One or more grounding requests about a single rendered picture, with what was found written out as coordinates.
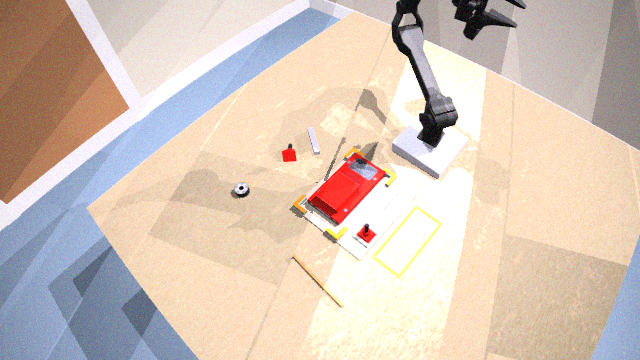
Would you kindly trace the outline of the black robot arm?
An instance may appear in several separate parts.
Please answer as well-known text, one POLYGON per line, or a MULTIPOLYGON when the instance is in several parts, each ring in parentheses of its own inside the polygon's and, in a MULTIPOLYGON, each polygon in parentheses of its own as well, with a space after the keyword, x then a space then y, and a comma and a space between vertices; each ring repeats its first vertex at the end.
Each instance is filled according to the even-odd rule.
MULTIPOLYGON (((425 110, 423 113, 419 113, 418 116, 423 128, 417 138, 436 148, 444 138, 443 129, 457 123, 458 113, 453 105, 452 98, 450 96, 445 97, 441 93, 423 50, 424 25, 417 13, 420 1, 397 1, 397 13, 392 20, 392 40, 398 50, 408 57, 425 99, 425 110), (414 15, 416 24, 399 27, 403 14, 407 13, 414 15)), ((476 3, 476 0, 454 0, 453 5, 457 7, 454 19, 469 23, 470 17, 474 14, 476 3)))

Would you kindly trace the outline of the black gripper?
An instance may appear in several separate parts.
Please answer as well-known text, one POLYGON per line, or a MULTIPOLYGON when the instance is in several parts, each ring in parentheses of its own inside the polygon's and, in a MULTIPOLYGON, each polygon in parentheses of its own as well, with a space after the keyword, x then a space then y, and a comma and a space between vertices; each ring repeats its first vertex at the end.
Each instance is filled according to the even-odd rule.
MULTIPOLYGON (((477 3, 474 9, 476 11, 471 16, 469 23, 466 23, 465 29, 463 30, 463 34, 466 38, 473 40, 484 26, 489 25, 517 28, 518 24, 493 8, 491 8, 489 12, 486 12, 485 7, 487 6, 488 1, 489 0, 476 0, 477 3)), ((522 9, 527 7, 522 0, 505 1, 522 9)))

